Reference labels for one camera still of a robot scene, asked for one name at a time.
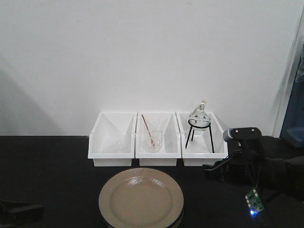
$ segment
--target white plastic bin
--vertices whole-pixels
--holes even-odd
[[[203,132],[195,131],[193,141],[191,141],[190,137],[187,149],[185,148],[190,130],[190,125],[188,124],[190,112],[176,113],[181,134],[182,158],[185,166],[213,165],[216,161],[228,156],[227,143],[223,140],[223,129],[213,113],[207,114],[211,118],[214,153],[212,153],[208,128]]]
[[[158,130],[162,131],[162,145],[156,152],[151,152],[145,141],[142,114],[148,125],[157,122]],[[181,158],[180,136],[175,113],[138,113],[135,157],[139,158],[140,166],[176,166],[177,158]]]
[[[131,166],[136,113],[100,113],[89,137],[94,166]]]

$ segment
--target wooden stirring stick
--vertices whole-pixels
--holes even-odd
[[[147,131],[148,131],[148,133],[149,133],[151,144],[152,144],[153,147],[155,147],[155,143],[154,143],[154,141],[153,141],[153,139],[152,139],[150,130],[149,130],[149,128],[148,128],[147,122],[146,122],[146,120],[145,120],[143,114],[142,114],[142,119],[143,119],[144,125],[146,125]]]

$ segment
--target black table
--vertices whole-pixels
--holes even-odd
[[[98,208],[100,190],[128,167],[94,167],[87,149],[87,137],[0,137],[0,199],[45,207],[41,222],[22,227],[106,227]],[[133,160],[132,166],[138,165]],[[184,167],[182,160],[176,167],[156,168],[170,174],[183,190],[181,228],[259,227],[245,201],[252,187],[206,180],[201,167]],[[276,227],[304,227],[302,202],[281,195],[266,206]]]

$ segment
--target beige plate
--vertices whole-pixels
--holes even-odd
[[[99,195],[100,212],[114,228],[166,228],[181,218],[183,205],[177,182],[150,168],[120,172]]]

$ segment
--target green circuit board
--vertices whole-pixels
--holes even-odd
[[[264,209],[263,203],[258,196],[257,190],[252,189],[246,196],[246,202],[250,209],[250,214],[255,216],[257,213]]]

